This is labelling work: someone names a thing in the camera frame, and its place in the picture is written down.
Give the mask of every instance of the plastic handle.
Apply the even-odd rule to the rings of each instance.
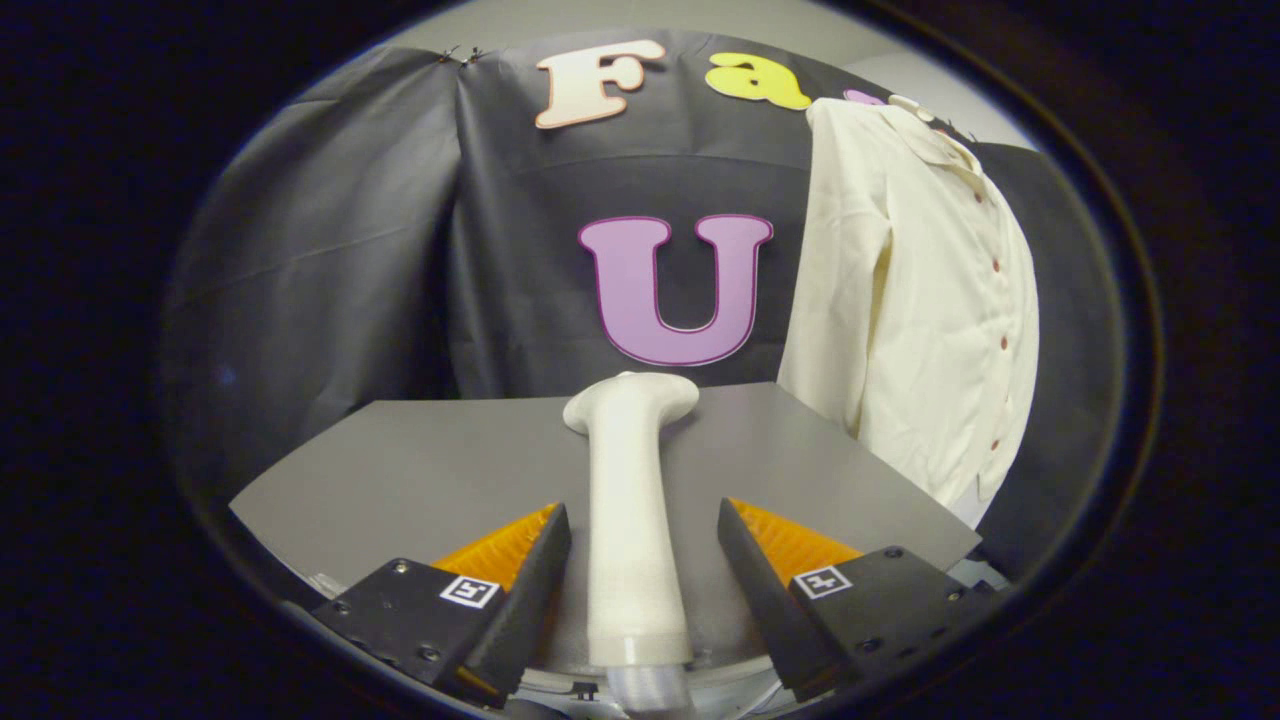
[[[590,437],[588,655],[598,667],[692,660],[658,464],[658,430],[698,404],[678,375],[622,373],[573,396],[564,424]]]

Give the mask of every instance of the purple letter u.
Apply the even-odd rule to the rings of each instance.
[[[611,218],[577,240],[595,256],[604,333],[618,350],[652,365],[705,365],[733,354],[755,322],[755,259],[773,237],[768,220],[710,215],[694,232],[716,249],[716,311],[700,328],[680,329],[658,314],[658,246],[671,225],[658,218]]]

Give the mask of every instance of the black fabric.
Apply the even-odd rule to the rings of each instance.
[[[978,524],[982,550],[1018,579],[1094,496],[1124,401],[1124,327],[1105,245],[1044,155],[969,146],[1027,236],[1039,296],[1039,365],[1027,433]]]
[[[653,40],[644,83],[621,114],[553,129],[547,56]],[[727,357],[680,374],[699,386],[773,380],[791,313],[808,200],[812,133],[803,111],[722,95],[705,81],[716,53],[781,63],[812,99],[883,88],[838,68],[731,37],[623,29],[557,36],[488,54],[460,70],[462,170],[449,234],[449,351],[465,397],[572,395],[622,370],[655,370],[614,347],[596,300],[594,260],[579,231],[595,220],[655,217],[672,237],[658,250],[658,305],[676,328],[698,328],[716,305],[714,251],[694,224],[748,214],[773,224],[758,255],[755,324]]]
[[[227,502],[379,398],[452,393],[443,263],[458,64],[375,49],[280,110],[178,256],[160,379],[180,470]]]

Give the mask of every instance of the cream shirt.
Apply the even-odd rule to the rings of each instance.
[[[978,159],[900,104],[805,111],[813,168],[778,383],[974,525],[1027,427],[1036,278]]]

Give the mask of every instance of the gray tabletop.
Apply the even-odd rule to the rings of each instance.
[[[251,483],[232,510],[275,556],[333,597],[392,557],[433,562],[550,502],[573,534],[550,639],[534,667],[586,660],[588,438],[568,398],[374,402]],[[703,388],[662,432],[663,483],[694,667],[765,655],[716,538],[737,497],[851,547],[900,544],[947,570],[979,537],[774,383]]]

